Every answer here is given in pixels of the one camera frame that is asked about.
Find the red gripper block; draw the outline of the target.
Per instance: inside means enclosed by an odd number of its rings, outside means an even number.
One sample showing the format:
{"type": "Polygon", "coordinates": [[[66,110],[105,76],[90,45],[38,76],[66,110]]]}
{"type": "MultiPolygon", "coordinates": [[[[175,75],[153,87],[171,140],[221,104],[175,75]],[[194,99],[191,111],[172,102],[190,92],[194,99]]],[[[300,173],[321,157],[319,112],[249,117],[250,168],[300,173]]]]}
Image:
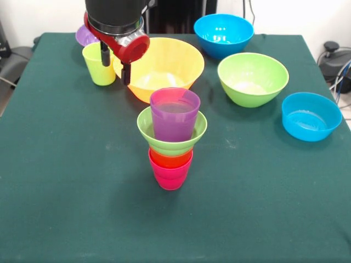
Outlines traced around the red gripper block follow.
{"type": "Polygon", "coordinates": [[[131,81],[131,64],[140,59],[150,45],[150,38],[143,31],[144,20],[140,18],[137,29],[126,35],[113,36],[98,31],[89,21],[88,13],[84,14],[84,24],[100,40],[101,61],[105,67],[110,66],[110,50],[122,62],[121,82],[129,85],[131,81]]]}

